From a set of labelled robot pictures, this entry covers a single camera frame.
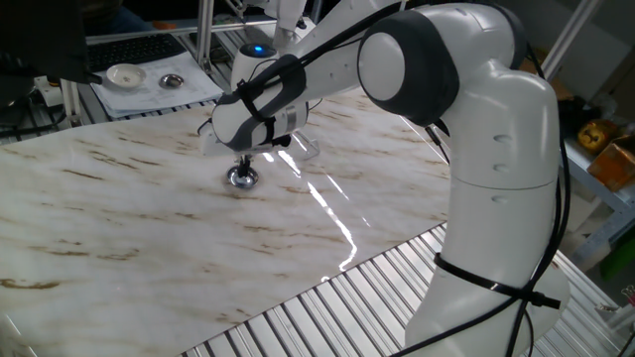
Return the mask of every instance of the white paper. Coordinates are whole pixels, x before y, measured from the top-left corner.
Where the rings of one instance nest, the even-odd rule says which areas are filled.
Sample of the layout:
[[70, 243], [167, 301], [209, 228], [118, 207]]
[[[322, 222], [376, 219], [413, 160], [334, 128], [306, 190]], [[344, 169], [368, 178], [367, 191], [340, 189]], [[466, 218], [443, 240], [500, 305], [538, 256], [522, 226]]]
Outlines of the white paper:
[[[105, 71], [98, 73], [104, 78], [104, 85], [91, 84], [111, 117], [119, 118], [202, 102], [218, 98], [222, 94], [222, 89], [200, 69], [190, 53], [138, 66], [146, 71], [147, 76], [143, 84], [132, 90], [119, 89], [114, 84], [107, 83]], [[166, 74], [181, 76], [185, 81], [184, 85], [178, 89], [162, 88], [159, 80]]]

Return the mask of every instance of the robotic arm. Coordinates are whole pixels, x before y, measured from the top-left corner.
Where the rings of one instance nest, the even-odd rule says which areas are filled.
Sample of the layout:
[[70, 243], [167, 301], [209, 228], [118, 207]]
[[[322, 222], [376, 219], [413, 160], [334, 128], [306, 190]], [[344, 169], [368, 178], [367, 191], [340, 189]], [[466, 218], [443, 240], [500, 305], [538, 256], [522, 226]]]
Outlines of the robotic arm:
[[[526, 49], [513, 14], [474, 4], [399, 5], [341, 1], [279, 58], [244, 47], [234, 92], [220, 98], [199, 133], [204, 153], [217, 140], [239, 154], [271, 150], [306, 124], [307, 101], [357, 85], [417, 125], [443, 120], [452, 136], [449, 221], [443, 268], [406, 329], [406, 344], [415, 345], [501, 305], [509, 298], [501, 287], [520, 291], [532, 278], [554, 220], [559, 127], [551, 87], [512, 69]], [[560, 317], [569, 284], [551, 266], [536, 290], [562, 302], [560, 310], [529, 306], [538, 338]], [[503, 356], [520, 304], [411, 355]], [[513, 354], [529, 344], [523, 324]]]

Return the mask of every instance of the yellow object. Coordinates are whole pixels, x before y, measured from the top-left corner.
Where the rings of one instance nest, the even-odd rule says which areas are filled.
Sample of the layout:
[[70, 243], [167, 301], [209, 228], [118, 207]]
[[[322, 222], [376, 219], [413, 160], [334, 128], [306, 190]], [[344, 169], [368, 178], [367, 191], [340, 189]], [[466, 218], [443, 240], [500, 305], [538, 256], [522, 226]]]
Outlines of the yellow object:
[[590, 154], [598, 154], [617, 136], [617, 127], [608, 120], [592, 120], [577, 132], [577, 141]]

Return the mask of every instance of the table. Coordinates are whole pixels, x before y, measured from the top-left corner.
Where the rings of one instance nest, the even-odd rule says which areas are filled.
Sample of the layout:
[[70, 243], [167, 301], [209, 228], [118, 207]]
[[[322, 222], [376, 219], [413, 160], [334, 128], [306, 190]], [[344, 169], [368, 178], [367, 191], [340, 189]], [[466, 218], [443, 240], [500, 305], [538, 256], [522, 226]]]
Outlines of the table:
[[312, 112], [319, 156], [258, 157], [251, 191], [199, 153], [209, 110], [0, 147], [5, 348], [174, 356], [446, 220], [448, 167], [361, 90]]

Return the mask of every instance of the metal grating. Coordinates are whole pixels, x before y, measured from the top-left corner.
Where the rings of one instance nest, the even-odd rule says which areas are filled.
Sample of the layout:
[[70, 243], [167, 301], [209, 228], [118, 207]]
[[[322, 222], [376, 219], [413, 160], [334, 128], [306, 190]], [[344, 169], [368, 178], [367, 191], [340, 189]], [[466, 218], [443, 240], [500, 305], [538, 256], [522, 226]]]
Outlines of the metal grating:
[[[182, 356], [390, 356], [426, 294], [444, 238], [445, 225], [433, 228]], [[555, 262], [570, 279], [571, 301], [533, 356], [615, 356], [624, 341], [593, 313], [612, 301], [560, 253]]]
[[[60, 115], [62, 115], [61, 110], [47, 110], [40, 105], [35, 105], [32, 103], [29, 103], [28, 105], [29, 106], [27, 110], [25, 110], [25, 117], [22, 123], [17, 127], [0, 128], [0, 134], [5, 131], [14, 131], [16, 129], [42, 128], [47, 125], [54, 124], [56, 122], [56, 119], [60, 118]], [[60, 128], [56, 125], [52, 129], [45, 130], [41, 133], [0, 138], [0, 145], [17, 143], [23, 140], [37, 138], [50, 133], [55, 133], [59, 129]]]

